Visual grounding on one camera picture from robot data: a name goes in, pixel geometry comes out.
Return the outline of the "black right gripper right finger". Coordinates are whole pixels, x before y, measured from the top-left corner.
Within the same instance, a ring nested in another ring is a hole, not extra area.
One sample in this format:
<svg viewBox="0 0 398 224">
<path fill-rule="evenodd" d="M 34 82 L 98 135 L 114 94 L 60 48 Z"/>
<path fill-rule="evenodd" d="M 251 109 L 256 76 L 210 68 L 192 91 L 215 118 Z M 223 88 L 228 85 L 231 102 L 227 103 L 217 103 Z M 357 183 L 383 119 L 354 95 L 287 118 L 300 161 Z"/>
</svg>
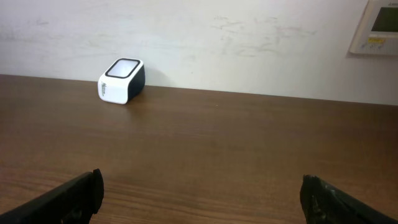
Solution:
<svg viewBox="0 0 398 224">
<path fill-rule="evenodd" d="M 304 175 L 300 203 L 307 224 L 397 224 L 315 175 Z"/>
</svg>

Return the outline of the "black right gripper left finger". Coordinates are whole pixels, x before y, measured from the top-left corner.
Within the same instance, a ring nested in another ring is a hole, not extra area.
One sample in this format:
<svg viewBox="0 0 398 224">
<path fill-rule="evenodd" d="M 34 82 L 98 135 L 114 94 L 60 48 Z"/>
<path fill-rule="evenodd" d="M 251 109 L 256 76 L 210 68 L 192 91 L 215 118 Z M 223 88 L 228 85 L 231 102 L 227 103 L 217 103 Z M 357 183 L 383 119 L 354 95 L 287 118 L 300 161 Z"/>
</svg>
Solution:
<svg viewBox="0 0 398 224">
<path fill-rule="evenodd" d="M 103 198 L 103 177 L 95 169 L 3 213 L 1 223 L 89 223 Z"/>
</svg>

